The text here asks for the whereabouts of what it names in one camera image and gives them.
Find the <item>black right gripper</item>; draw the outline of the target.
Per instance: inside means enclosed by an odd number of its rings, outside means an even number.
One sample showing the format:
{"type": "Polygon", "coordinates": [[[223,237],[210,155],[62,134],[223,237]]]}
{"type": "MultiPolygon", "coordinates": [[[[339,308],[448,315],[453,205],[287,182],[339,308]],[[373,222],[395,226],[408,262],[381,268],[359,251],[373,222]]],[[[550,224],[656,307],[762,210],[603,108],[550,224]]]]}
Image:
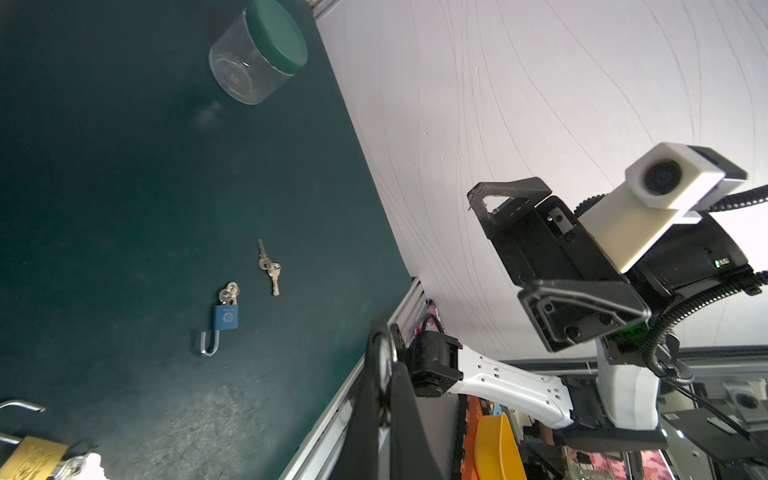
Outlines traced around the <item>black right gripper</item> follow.
{"type": "Polygon", "coordinates": [[[557,353],[627,327],[660,332],[741,292],[753,269],[707,211],[672,225],[625,273],[580,222],[602,196],[570,210],[539,177],[479,182],[470,209],[491,241],[544,347],[557,353]]]}

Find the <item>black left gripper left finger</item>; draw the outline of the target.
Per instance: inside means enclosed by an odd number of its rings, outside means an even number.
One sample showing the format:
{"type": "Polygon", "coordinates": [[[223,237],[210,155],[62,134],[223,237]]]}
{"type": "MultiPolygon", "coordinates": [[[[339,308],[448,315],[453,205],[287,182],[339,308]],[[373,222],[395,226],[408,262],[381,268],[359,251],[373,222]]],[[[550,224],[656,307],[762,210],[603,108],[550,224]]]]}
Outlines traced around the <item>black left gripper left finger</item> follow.
{"type": "Polygon", "coordinates": [[[360,389],[330,479],[378,478],[379,435],[388,424],[395,357],[390,329],[384,323],[375,324],[366,342],[360,389]]]}

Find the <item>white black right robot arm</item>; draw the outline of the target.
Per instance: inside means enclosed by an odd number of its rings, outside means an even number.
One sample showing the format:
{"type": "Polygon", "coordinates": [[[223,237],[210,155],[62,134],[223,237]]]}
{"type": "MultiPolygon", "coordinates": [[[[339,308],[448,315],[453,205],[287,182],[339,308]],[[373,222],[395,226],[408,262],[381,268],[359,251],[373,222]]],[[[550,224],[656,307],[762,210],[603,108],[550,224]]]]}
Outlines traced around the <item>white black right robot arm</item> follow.
{"type": "Polygon", "coordinates": [[[695,222],[664,227],[622,271],[591,225],[617,204],[615,194],[570,209],[537,177],[477,184],[470,207],[519,287],[544,346],[558,352],[595,342],[598,376],[527,372],[483,356],[442,328],[423,329],[397,347],[415,394],[472,395],[519,410],[581,450],[660,448],[659,388],[693,380],[680,359],[675,326],[729,296],[757,295],[767,284],[766,273],[752,269],[714,213],[766,197],[765,187],[727,195],[700,210],[695,222]]]}

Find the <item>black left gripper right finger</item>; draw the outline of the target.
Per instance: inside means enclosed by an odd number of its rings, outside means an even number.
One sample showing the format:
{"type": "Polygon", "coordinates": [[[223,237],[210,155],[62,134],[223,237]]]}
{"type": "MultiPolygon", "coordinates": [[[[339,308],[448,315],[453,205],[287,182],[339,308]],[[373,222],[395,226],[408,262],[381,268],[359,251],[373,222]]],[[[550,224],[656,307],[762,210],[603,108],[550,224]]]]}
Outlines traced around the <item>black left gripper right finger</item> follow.
{"type": "Polygon", "coordinates": [[[397,360],[390,381],[390,478],[442,479],[432,454],[404,362],[405,346],[398,325],[389,327],[397,360]]]}

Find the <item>silver key pair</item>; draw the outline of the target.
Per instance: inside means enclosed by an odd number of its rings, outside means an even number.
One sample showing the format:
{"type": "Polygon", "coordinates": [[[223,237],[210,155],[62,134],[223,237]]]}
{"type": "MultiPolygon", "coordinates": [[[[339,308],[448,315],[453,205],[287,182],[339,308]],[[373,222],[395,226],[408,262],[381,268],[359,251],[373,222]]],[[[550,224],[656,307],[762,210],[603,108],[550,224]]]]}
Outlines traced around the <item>silver key pair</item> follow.
{"type": "Polygon", "coordinates": [[[277,297],[280,295],[279,289],[279,277],[281,274],[281,265],[277,262],[273,262],[267,255],[264,243],[261,239],[258,240],[259,260],[258,265],[261,270],[265,271],[269,276],[272,284],[272,295],[277,297]]]}

